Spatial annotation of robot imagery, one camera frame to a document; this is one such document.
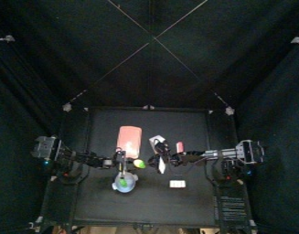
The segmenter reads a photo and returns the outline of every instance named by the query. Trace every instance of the cable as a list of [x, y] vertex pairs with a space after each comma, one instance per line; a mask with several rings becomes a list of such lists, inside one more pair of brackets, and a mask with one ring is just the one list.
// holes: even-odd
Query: cable
[[205, 3], [203, 1], [157, 37], [162, 36]]
[[[95, 85], [96, 85], [96, 83], [127, 61], [127, 60], [130, 60], [134, 56], [135, 56], [135, 54], [149, 45], [150, 43], [146, 43], [105, 75], [103, 75], [103, 77], [102, 78], [99, 78], [94, 83], [92, 83], [92, 85], [90, 86], [90, 88], [88, 89], [91, 89]], [[72, 103], [87, 91], [88, 91], [88, 89], [86, 89], [86, 90], [83, 90], [76, 96], [75, 96], [75, 98], [72, 98], [70, 101], [68, 101], [68, 103], [67, 104], [70, 104], [70, 103]]]
[[[162, 43], [162, 41], [158, 39], [206, 2], [207, 0], [205, 0], [157, 37], [151, 34], [151, 32], [133, 19], [133, 17], [122, 10], [121, 5], [115, 5], [115, 3], [111, 0], [107, 0], [114, 6], [115, 8], [129, 17], [129, 19], [138, 25], [139, 28], [142, 28], [142, 30], [151, 35], [153, 39], [161, 44], [161, 46], [166, 49], [166, 51], [173, 55], [173, 57], [177, 59], [177, 61], [182, 64], [182, 66], [186, 68], [187, 71], [190, 71], [190, 73], [195, 76], [195, 78], [198, 80], [202, 80], [199, 78], [199, 76], [194, 73], [194, 71], [191, 70], [191, 68], [183, 63], [183, 61], [179, 59], [179, 57], [173, 53], [173, 51], [166, 47], [166, 45]], [[118, 66], [114, 67], [114, 69], [92, 84], [92, 86], [95, 86], [95, 84], [149, 45], [150, 43], [145, 44], [145, 46], [122, 62], [119, 63]], [[222, 101], [222, 103], [225, 104], [226, 107], [230, 107], [229, 103], [223, 100], [223, 98], [221, 97], [221, 95], [213, 90], [209, 89], [213, 94], [215, 95], [215, 97]], [[74, 102], [86, 92], [88, 91], [88, 89], [83, 90], [74, 99], [70, 100], [70, 102], [67, 104], [70, 104], [71, 102]]]

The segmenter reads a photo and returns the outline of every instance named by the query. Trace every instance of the black enclosure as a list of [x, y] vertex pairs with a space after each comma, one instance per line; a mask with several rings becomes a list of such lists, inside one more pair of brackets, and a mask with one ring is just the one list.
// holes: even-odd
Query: black enclosure
[[[91, 121], [82, 122], [91, 123], [91, 127], [82, 125], [83, 130], [90, 128], [88, 137], [82, 137], [82, 139], [88, 139], [88, 150], [100, 155], [114, 155], [119, 129], [126, 125], [142, 128], [139, 158], [146, 162], [154, 155], [149, 139], [157, 134], [167, 139], [173, 152], [177, 151], [178, 141], [185, 143], [187, 151], [205, 151], [219, 145], [229, 148], [237, 143], [235, 131], [233, 131], [234, 121], [223, 112], [213, 112], [209, 115], [207, 112], [183, 110], [153, 112], [129, 109], [90, 109], [88, 112], [71, 114], [67, 117], [66, 141], [75, 139], [79, 135], [74, 130], [68, 131], [72, 129], [71, 126], [75, 122], [79, 123], [80, 119], [87, 118]], [[79, 145], [70, 145], [70, 147], [74, 146], [80, 151]], [[117, 171], [91, 168], [88, 178], [79, 184], [75, 223], [80, 225], [150, 223], [179, 227], [215, 226], [214, 193], [203, 167], [191, 168], [189, 165], [179, 168], [167, 167], [165, 175], [159, 175], [155, 169], [149, 167], [135, 173], [139, 177], [135, 190], [129, 194], [122, 194], [111, 188]], [[185, 179], [187, 188], [170, 188], [170, 179]], [[52, 199], [48, 207], [60, 210], [63, 205]]]
[[[146, 170], [139, 190], [114, 204], [113, 174], [96, 169], [79, 186], [54, 184], [68, 203], [64, 196], [46, 196], [44, 165], [30, 153], [35, 138], [56, 134], [76, 150], [113, 154], [125, 124], [143, 128], [145, 158], [155, 134], [173, 144], [182, 140], [187, 150], [262, 141], [265, 162], [247, 183], [253, 218], [263, 233], [299, 233], [296, 37], [298, 0], [0, 0], [0, 233], [34, 233], [28, 223], [48, 201], [51, 216], [70, 221], [75, 211], [79, 224], [142, 218], [185, 227], [215, 224], [202, 168], [187, 175], [187, 190], [171, 197], [159, 189], [169, 178]], [[63, 110], [67, 103], [71, 112]], [[126, 204], [134, 200], [138, 209], [153, 194], [159, 198], [143, 206], [146, 216], [125, 218]], [[187, 204], [174, 207], [173, 216], [169, 198]], [[115, 216], [105, 209], [110, 203]], [[94, 204], [100, 210], [88, 209]], [[187, 216], [178, 215], [181, 209]]]

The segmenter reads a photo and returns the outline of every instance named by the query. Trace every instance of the red object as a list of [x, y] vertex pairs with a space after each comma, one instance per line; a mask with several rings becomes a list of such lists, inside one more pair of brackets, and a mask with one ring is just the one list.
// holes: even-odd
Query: red object
[[177, 143], [177, 152], [182, 153], [183, 152], [183, 142]]
[[118, 147], [126, 151], [126, 157], [137, 159], [139, 156], [142, 129], [123, 126], [119, 132]]

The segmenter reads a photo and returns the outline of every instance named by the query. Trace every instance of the white card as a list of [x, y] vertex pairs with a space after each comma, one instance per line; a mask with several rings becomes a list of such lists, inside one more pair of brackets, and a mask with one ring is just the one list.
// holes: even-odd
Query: white card
[[159, 160], [159, 171], [162, 172], [162, 174], [165, 173], [165, 160], [163, 160], [162, 157], [161, 157], [161, 160]]

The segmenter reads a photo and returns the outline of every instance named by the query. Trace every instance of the black fabric wall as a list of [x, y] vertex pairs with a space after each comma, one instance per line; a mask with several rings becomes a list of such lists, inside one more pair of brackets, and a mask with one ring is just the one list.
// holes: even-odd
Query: black fabric wall
[[299, 233], [298, 45], [243, 101], [238, 133], [268, 145], [250, 183], [255, 220], [270, 233]]
[[16, 49], [0, 42], [0, 230], [7, 233], [26, 233], [39, 215], [46, 180], [30, 152], [35, 138], [58, 131], [59, 108]]

